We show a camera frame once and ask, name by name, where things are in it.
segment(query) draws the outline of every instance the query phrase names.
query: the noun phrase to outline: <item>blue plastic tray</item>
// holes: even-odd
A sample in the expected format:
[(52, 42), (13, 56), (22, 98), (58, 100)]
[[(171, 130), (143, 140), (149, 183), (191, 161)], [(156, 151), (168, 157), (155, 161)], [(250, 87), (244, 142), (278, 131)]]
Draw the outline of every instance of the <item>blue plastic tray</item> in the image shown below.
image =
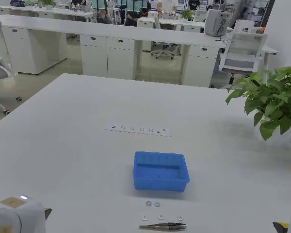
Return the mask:
[(183, 192), (190, 181), (183, 154), (135, 153), (134, 185), (140, 190)]

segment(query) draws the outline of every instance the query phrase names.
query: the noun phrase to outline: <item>person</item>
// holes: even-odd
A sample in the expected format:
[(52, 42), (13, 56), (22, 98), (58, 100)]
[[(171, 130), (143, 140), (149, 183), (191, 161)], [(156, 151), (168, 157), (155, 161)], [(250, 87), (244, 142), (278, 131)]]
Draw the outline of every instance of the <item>person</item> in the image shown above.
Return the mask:
[(150, 10), (151, 10), (151, 3), (148, 1), (148, 2), (146, 3), (146, 8), (143, 7), (143, 8), (141, 9), (141, 16), (142, 16), (142, 17), (147, 17), (147, 16), (148, 16), (148, 13), (149, 13)]
[(125, 26), (137, 27), (137, 21), (141, 17), (140, 12), (128, 11)]
[(200, 10), (199, 0), (189, 0), (189, 7), (191, 11), (196, 11), (197, 7)]
[(86, 0), (72, 0), (72, 6), (76, 6), (76, 5), (86, 5)]
[(159, 12), (159, 17), (162, 16), (162, 11), (164, 11), (165, 13), (176, 12), (177, 4), (177, 0), (159, 0), (157, 3), (157, 11)]
[(109, 17), (109, 7), (107, 4), (107, 0), (104, 1), (105, 9), (100, 9), (98, 12), (98, 19), (97, 23), (105, 23), (105, 24), (111, 24), (111, 19)]

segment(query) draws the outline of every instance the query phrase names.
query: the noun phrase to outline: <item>table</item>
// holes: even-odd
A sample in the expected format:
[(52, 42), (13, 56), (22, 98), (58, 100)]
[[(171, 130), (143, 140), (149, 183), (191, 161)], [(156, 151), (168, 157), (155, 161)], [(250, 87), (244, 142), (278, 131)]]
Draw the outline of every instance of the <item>table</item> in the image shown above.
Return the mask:
[[(83, 73), (86, 75), (135, 79), (140, 69), (143, 41), (160, 41), (183, 45), (180, 67), (183, 85), (209, 87), (219, 49), (225, 48), (217, 37), (204, 33), (12, 15), (1, 15), (0, 21), (13, 68), (22, 73), (38, 74), (64, 59), (67, 49), (60, 34), (73, 33), (81, 38)], [(269, 49), (263, 48), (265, 56)]]
[[(0, 200), (25, 194), (51, 207), (48, 233), (149, 233), (138, 226), (159, 223), (158, 215), (183, 216), (188, 233), (274, 233), (273, 221), (291, 217), (291, 147), (259, 142), (244, 100), (226, 105), (226, 97), (64, 74), (0, 121)], [(166, 127), (172, 136), (104, 130), (113, 123)], [(184, 154), (186, 190), (135, 190), (136, 151)]]
[[(204, 22), (183, 21), (183, 20), (166, 19), (166, 18), (160, 18), (159, 21), (160, 21), (160, 24), (175, 25), (176, 31), (200, 33), (200, 29), (205, 27)], [(138, 19), (137, 26), (144, 27), (144, 28), (155, 28), (155, 19), (153, 17), (141, 17)], [(231, 32), (232, 30), (233, 29), (230, 27), (227, 28), (228, 32)], [(144, 51), (151, 51), (151, 48), (152, 48), (151, 41), (144, 43), (144, 47), (143, 47)]]
[(15, 7), (15, 6), (0, 6), (0, 15), (19, 15), (21, 16), (31, 16), (28, 12), (38, 14), (39, 17), (44, 18), (56, 18), (56, 19), (66, 19), (64, 16), (75, 16), (84, 17), (87, 22), (90, 22), (90, 18), (93, 16), (92, 12), (81, 12), (81, 11), (70, 11), (67, 9), (53, 8), (52, 10), (47, 10), (45, 7)]

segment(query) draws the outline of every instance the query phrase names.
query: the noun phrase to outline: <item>power strip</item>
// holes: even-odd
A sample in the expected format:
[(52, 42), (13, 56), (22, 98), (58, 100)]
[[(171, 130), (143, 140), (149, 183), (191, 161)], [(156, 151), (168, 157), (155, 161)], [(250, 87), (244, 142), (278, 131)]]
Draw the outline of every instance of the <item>power strip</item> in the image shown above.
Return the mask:
[(143, 126), (131, 126), (126, 124), (112, 124), (108, 125), (105, 128), (105, 130), (171, 137), (170, 130), (166, 128), (152, 128)]

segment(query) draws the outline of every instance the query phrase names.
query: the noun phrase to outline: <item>green plant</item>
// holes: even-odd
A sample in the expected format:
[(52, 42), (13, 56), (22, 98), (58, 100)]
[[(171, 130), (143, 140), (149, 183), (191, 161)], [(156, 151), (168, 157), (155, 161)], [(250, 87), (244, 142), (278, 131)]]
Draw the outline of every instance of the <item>green plant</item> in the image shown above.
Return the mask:
[(258, 73), (237, 80), (235, 85), (241, 89), (234, 90), (226, 102), (229, 104), (233, 98), (246, 97), (244, 110), (247, 115), (257, 110), (254, 126), (261, 122), (260, 133), (266, 141), (278, 126), (280, 134), (291, 127), (291, 67), (275, 69), (275, 74), (265, 71), (265, 74), (267, 83), (262, 83)]
[(191, 19), (193, 12), (191, 10), (181, 11), (180, 17), (185, 19)]
[(38, 3), (43, 4), (44, 6), (51, 5), (53, 7), (56, 6), (55, 0), (39, 0)]

